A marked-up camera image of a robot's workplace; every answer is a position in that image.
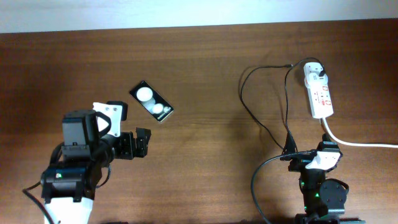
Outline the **black smartphone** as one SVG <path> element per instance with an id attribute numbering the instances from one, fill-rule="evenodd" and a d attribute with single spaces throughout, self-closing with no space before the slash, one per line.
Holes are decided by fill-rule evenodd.
<path id="1" fill-rule="evenodd" d="M 129 94 L 159 123 L 174 112 L 173 106 L 145 80 L 131 88 Z"/>

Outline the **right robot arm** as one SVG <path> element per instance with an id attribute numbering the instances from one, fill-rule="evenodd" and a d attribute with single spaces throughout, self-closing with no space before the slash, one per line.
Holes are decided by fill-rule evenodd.
<path id="1" fill-rule="evenodd" d="M 288 171 L 298 172 L 299 189 L 303 195 L 305 213 L 297 214 L 295 223 L 339 223 L 345 213 L 349 185 L 328 179 L 326 174 L 337 167 L 343 156 L 337 143 L 322 135 L 316 149 L 296 152 L 294 140 L 288 135 L 282 160 L 288 161 Z"/>

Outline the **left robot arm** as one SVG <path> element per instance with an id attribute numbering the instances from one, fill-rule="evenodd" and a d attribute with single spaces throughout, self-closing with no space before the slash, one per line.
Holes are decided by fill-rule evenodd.
<path id="1" fill-rule="evenodd" d="M 102 169 L 114 159 L 145 157 L 151 131 L 111 133 L 124 116 L 112 118 L 100 111 L 77 110 L 62 119 L 64 141 L 53 151 L 40 184 L 45 223 L 88 223 L 96 189 L 107 181 Z"/>

